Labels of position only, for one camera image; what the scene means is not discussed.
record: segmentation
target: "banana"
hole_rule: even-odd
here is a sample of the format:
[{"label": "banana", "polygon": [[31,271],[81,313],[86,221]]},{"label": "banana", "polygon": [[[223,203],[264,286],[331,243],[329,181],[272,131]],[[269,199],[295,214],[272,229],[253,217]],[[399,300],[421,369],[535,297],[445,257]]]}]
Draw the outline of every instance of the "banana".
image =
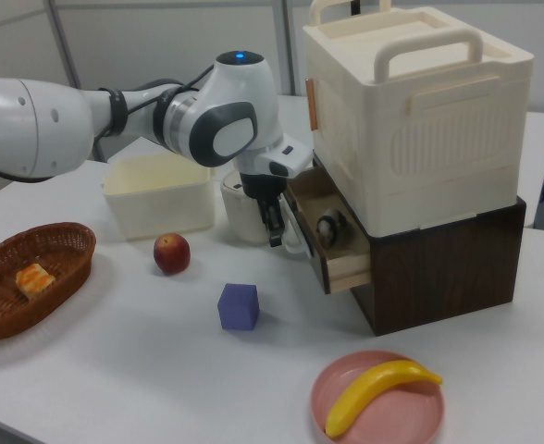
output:
[{"label": "banana", "polygon": [[344,433],[370,401],[394,386],[417,381],[441,384],[439,375],[408,360],[375,365],[358,376],[338,397],[326,418],[326,435],[335,438]]}]

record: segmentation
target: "apple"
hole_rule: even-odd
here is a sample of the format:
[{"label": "apple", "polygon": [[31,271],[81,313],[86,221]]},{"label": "apple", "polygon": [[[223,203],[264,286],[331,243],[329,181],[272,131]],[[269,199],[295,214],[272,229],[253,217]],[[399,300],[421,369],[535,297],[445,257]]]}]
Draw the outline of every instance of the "apple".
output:
[{"label": "apple", "polygon": [[162,234],[155,241],[153,258],[165,273],[179,273],[190,263],[190,245],[178,233]]}]

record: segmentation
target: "drawer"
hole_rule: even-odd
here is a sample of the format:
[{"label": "drawer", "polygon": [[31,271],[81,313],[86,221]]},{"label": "drawer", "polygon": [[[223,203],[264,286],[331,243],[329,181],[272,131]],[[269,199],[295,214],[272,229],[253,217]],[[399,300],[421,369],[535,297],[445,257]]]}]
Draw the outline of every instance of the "drawer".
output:
[{"label": "drawer", "polygon": [[[369,241],[325,169],[314,167],[289,180],[284,195],[307,238],[312,266],[326,294],[369,283]],[[324,248],[316,234],[317,221],[331,208],[345,216],[346,224],[336,242]]]}]

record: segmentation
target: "brown woven basket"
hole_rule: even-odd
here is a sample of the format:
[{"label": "brown woven basket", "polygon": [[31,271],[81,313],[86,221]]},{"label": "brown woven basket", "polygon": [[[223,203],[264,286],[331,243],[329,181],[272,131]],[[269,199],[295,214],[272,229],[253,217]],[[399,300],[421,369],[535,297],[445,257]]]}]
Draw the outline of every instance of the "brown woven basket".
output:
[{"label": "brown woven basket", "polygon": [[[32,228],[0,243],[0,339],[36,325],[74,294],[91,273],[94,249],[93,232],[71,222]],[[56,280],[30,301],[15,277],[33,263]]]}]

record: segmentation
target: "blue cube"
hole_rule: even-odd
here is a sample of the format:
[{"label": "blue cube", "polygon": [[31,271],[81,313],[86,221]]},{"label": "blue cube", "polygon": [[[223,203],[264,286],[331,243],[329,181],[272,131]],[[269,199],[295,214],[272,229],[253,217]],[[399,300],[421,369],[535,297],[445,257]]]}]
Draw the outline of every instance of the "blue cube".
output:
[{"label": "blue cube", "polygon": [[253,330],[260,314],[255,285],[226,284],[218,300],[220,324],[226,330]]}]

